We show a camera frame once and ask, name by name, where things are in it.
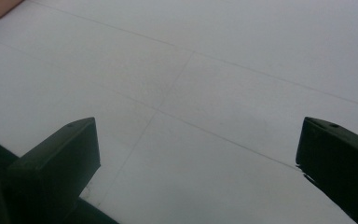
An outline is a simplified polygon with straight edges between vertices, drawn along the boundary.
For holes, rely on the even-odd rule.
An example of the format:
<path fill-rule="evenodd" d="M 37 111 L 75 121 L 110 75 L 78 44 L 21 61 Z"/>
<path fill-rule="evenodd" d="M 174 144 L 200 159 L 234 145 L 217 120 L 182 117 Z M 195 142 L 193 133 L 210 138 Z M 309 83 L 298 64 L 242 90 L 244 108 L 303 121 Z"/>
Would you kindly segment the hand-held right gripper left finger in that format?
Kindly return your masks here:
<path fill-rule="evenodd" d="M 101 166 L 94 118 L 61 127 L 7 168 L 31 224 L 61 224 Z"/>

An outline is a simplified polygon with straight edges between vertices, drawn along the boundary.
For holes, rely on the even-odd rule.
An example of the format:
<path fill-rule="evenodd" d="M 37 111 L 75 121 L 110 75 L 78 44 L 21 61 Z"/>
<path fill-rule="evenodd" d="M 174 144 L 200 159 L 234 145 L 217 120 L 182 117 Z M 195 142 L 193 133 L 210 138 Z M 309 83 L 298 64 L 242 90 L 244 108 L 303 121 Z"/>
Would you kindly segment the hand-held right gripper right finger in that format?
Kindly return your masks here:
<path fill-rule="evenodd" d="M 304 176 L 358 224 L 358 134 L 306 117 L 296 153 Z"/>

